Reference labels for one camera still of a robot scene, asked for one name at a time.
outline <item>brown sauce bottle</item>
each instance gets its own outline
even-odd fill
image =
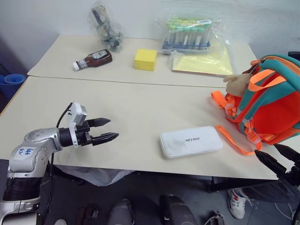
[[[82,60],[73,62],[73,67],[75,71],[84,69],[87,67],[99,67],[113,60],[111,53],[107,50],[101,50],[99,52],[94,52],[89,54]]]

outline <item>white power bank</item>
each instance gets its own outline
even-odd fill
[[[164,156],[176,158],[217,151],[223,143],[214,127],[197,127],[163,133],[160,136]]]

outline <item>yellow sponge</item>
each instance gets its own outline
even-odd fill
[[[149,49],[138,49],[135,54],[135,68],[154,70],[157,51]]]

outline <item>bottle label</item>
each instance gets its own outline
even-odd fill
[[[80,65],[81,69],[84,69],[84,68],[88,67],[88,64],[86,64],[85,60],[79,60],[78,63]]]
[[[94,52],[92,53],[92,57],[95,60],[98,60],[102,58],[103,56],[107,55],[107,52],[105,50],[99,51],[99,52]]]
[[[197,24],[211,24],[211,20],[197,20]]]

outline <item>table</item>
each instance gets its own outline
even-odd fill
[[[9,159],[27,132],[54,127],[66,106],[77,101],[86,106],[87,118],[112,120],[91,130],[92,135],[106,132],[120,135],[98,146],[67,147],[55,154],[55,164],[275,180],[275,174],[256,156],[237,153],[222,136],[224,146],[219,151],[175,159],[163,156],[159,143],[162,132],[198,126],[222,124],[237,144],[244,148],[250,146],[211,100],[210,93],[214,90],[216,88],[29,77],[0,116],[0,158]],[[299,137],[294,137],[283,144],[299,152],[299,143]],[[281,157],[273,146],[264,145],[262,150],[291,168],[292,162]]]
[[[125,83],[169,84],[182,86],[225,87],[222,77],[172,72],[169,56],[157,55],[154,71],[134,69],[134,57],[138,48],[160,49],[160,41],[125,38],[120,53],[112,52],[113,62],[97,68],[74,71],[72,62],[88,54],[104,49],[97,37],[60,35],[46,54],[28,75],[81,80],[115,81]],[[232,45],[239,73],[250,68],[256,60],[247,44]]]

